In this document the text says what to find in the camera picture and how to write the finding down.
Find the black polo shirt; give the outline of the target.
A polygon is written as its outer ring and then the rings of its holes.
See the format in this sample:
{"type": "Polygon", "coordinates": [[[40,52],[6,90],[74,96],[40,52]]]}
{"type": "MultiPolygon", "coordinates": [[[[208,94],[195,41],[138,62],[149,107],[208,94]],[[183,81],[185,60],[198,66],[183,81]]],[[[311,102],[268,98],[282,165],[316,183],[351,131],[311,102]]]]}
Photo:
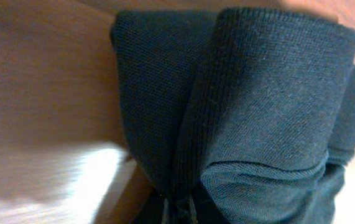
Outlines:
{"type": "Polygon", "coordinates": [[[198,223],[331,223],[355,154],[355,30],[261,8],[122,11],[111,29],[130,153],[198,223]]]}

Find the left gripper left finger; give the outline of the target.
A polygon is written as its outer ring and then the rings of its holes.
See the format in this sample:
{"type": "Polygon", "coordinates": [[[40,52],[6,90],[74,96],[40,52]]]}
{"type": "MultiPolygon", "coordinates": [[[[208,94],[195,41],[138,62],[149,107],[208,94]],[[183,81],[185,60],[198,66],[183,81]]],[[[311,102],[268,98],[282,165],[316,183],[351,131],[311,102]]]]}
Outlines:
{"type": "Polygon", "coordinates": [[[153,190],[132,224],[169,224],[168,200],[153,190]]]}

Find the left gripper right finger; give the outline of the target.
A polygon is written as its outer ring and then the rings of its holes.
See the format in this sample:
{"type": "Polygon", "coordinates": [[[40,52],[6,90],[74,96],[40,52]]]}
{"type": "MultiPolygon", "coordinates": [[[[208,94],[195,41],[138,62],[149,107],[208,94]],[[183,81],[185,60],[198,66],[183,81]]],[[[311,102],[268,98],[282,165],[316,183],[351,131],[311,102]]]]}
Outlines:
{"type": "Polygon", "coordinates": [[[198,224],[229,224],[218,210],[202,182],[198,182],[195,185],[191,197],[195,206],[198,224]]]}

